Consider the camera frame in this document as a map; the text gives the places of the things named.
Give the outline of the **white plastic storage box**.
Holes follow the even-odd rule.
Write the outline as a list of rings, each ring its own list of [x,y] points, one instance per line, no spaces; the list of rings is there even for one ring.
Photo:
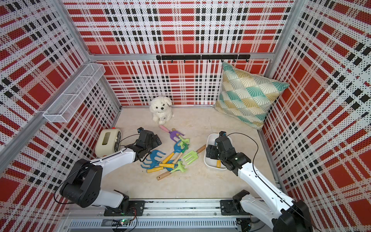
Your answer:
[[[221,163],[221,168],[216,167],[216,163],[219,155],[219,151],[216,145],[215,140],[219,137],[219,133],[212,133],[207,138],[205,155],[204,155],[204,164],[210,168],[217,171],[226,171],[227,168]]]

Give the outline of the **light green fork wooden handle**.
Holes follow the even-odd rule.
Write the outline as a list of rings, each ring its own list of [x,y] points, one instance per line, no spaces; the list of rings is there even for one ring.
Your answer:
[[[183,156],[183,160],[186,162],[187,165],[190,165],[199,158],[199,153],[203,152],[205,149],[206,145],[203,145],[197,151],[192,150]]]

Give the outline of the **dark green rake wooden handle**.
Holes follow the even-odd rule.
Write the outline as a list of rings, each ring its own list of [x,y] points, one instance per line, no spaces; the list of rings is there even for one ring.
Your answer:
[[[184,148],[182,149],[181,153],[184,153],[187,150],[188,150],[188,145],[184,145]]]

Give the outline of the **light green rake wooden handle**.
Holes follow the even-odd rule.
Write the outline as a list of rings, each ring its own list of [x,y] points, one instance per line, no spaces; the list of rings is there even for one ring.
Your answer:
[[[176,168],[174,168],[174,169],[172,169],[171,171],[168,171],[168,172],[166,172],[166,173],[164,173],[164,174],[159,175],[159,176],[157,177],[157,180],[158,180],[158,181],[163,180],[164,178],[170,176],[171,174],[173,174],[173,173],[175,173],[175,172],[177,172],[177,171],[180,171],[181,173],[184,173],[184,172],[187,171],[186,166],[183,164],[182,161],[178,161],[178,162],[177,162],[177,167],[176,167]]]

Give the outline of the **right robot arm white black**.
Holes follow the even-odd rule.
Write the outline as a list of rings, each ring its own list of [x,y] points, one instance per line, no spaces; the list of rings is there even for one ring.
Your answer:
[[[294,201],[271,183],[244,153],[236,152],[224,131],[208,136],[205,150],[206,163],[233,172],[246,182],[261,198],[257,200],[247,190],[233,197],[232,211],[257,217],[274,232],[311,232],[311,215],[303,201]]]

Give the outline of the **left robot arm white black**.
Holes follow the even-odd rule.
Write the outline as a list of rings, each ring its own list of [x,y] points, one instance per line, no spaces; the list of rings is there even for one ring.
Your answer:
[[[162,144],[159,136],[152,131],[139,128],[138,133],[135,143],[124,146],[120,151],[99,159],[78,160],[61,184],[60,195],[69,200],[69,204],[81,208],[104,206],[116,213],[126,213],[129,197],[116,190],[102,189],[101,181],[107,174],[144,158]]]

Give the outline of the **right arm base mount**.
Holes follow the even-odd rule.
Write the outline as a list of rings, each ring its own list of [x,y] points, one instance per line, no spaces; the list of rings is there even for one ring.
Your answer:
[[[240,201],[246,195],[250,194],[247,190],[242,190],[233,196],[231,200],[221,200],[220,209],[223,216],[250,216],[243,210]]]

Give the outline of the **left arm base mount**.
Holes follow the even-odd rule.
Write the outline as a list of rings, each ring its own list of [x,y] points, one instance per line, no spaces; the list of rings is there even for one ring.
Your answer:
[[[104,216],[142,216],[145,208],[145,203],[145,201],[130,200],[129,196],[124,194],[124,198],[119,207],[112,208],[107,206],[104,212]]]

